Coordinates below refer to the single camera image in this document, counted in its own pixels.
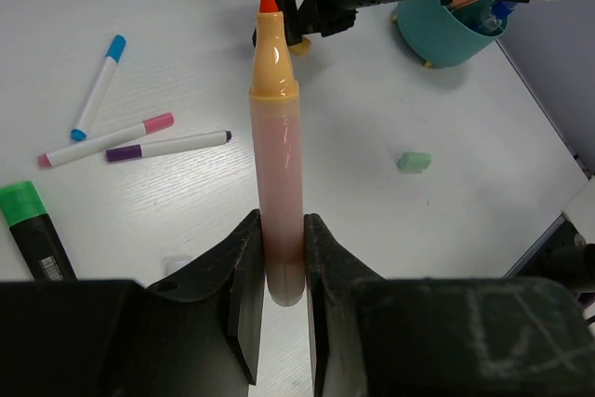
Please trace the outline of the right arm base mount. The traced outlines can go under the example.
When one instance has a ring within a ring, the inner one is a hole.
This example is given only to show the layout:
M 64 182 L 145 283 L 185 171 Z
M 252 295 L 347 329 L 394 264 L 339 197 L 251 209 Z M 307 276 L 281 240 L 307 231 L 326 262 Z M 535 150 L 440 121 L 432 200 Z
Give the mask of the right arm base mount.
M 560 216 L 505 276 L 544 277 L 558 282 L 586 309 L 594 303 L 594 244 Z

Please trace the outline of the orange pink highlighter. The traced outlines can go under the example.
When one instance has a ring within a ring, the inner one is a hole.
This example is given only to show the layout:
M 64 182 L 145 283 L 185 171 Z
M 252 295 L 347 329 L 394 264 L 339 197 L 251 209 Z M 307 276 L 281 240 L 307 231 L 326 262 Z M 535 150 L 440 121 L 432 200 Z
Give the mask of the orange pink highlighter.
M 305 287 L 299 85 L 276 0 L 260 0 L 249 109 L 269 292 L 283 307 Z

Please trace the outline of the green cap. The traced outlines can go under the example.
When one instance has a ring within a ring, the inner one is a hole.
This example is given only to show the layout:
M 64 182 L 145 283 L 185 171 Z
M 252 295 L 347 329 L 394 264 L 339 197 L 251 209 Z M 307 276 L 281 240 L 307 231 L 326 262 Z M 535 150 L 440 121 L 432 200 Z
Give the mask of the green cap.
M 405 152 L 396 165 L 400 172 L 418 174 L 426 170 L 432 161 L 428 152 Z

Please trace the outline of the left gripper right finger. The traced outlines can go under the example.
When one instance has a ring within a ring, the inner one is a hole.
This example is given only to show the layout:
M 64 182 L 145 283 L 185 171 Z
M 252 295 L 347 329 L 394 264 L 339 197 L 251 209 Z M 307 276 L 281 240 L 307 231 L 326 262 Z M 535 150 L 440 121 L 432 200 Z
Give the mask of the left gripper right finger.
M 386 279 L 304 218 L 317 396 L 590 396 L 594 338 L 546 278 Z

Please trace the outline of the green highlighter clear body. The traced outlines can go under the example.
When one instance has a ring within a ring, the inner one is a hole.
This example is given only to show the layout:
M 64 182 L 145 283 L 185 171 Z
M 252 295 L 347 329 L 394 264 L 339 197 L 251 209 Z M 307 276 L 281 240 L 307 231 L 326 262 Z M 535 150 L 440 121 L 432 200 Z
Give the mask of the green highlighter clear body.
M 164 258 L 165 276 L 169 276 L 192 262 L 192 257 L 188 255 L 175 255 Z

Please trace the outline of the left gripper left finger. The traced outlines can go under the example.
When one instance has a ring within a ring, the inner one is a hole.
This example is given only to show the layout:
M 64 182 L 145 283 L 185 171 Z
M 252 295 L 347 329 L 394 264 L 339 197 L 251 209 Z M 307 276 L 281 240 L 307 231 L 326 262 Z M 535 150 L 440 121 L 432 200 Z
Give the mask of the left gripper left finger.
M 260 215 L 144 287 L 131 280 L 4 282 L 5 396 L 245 396 L 264 292 Z

